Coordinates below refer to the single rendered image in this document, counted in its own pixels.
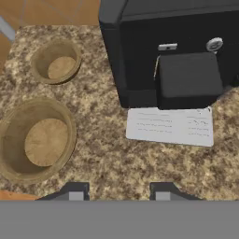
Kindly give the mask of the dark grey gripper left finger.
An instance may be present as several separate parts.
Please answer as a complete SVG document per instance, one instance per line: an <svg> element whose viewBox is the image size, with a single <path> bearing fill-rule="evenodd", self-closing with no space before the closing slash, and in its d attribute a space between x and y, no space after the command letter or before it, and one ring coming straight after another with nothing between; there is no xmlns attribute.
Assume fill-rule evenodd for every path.
<svg viewBox="0 0 239 239"><path fill-rule="evenodd" d="M90 184L88 182L67 182L59 191L42 197L43 201L88 201Z"/></svg>

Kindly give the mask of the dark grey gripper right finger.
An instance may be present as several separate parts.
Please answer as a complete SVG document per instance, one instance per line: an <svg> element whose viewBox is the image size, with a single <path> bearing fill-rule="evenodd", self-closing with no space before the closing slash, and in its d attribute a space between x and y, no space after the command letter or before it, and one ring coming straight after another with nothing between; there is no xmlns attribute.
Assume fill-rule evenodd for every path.
<svg viewBox="0 0 239 239"><path fill-rule="evenodd" d="M173 182L151 182L149 190L151 201L198 200L198 197L180 191Z"/></svg>

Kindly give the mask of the large wooden bowl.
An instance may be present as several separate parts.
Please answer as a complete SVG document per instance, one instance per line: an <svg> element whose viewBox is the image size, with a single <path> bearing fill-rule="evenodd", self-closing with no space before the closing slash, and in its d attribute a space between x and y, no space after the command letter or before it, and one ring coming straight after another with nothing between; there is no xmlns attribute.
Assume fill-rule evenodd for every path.
<svg viewBox="0 0 239 239"><path fill-rule="evenodd" d="M76 139L65 105L49 98L26 101L0 122L0 174L20 184L47 180L68 162Z"/></svg>

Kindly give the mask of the small wooden bowl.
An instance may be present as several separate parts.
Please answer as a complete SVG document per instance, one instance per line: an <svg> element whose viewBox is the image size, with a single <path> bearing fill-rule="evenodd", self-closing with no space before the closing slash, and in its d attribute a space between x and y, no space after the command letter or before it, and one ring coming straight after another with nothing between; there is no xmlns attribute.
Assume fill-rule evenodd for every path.
<svg viewBox="0 0 239 239"><path fill-rule="evenodd" d="M42 83L63 84L77 75L81 60L77 44L65 39L52 40L33 54L32 73Z"/></svg>

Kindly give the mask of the white drip tray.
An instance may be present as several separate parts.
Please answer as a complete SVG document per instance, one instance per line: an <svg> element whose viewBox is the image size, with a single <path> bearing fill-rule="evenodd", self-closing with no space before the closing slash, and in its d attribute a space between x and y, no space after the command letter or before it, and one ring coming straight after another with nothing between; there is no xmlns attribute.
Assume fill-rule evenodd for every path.
<svg viewBox="0 0 239 239"><path fill-rule="evenodd" d="M126 137L160 143L212 147L212 108L159 110L131 108L128 110Z"/></svg>

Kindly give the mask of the black coffee machine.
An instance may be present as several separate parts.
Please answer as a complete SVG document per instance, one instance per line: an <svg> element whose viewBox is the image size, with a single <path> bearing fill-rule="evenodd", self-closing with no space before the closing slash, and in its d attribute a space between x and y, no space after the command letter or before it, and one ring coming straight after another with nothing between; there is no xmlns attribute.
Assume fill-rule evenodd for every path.
<svg viewBox="0 0 239 239"><path fill-rule="evenodd" d="M124 108L206 108L239 87L239 0L101 0Z"/></svg>

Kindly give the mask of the grey metal bar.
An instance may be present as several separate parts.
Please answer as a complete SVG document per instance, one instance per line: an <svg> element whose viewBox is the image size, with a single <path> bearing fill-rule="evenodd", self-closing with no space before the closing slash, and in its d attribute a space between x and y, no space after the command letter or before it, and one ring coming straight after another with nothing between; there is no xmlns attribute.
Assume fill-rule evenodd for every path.
<svg viewBox="0 0 239 239"><path fill-rule="evenodd" d="M11 42L15 40L15 30L0 16L0 32Z"/></svg>

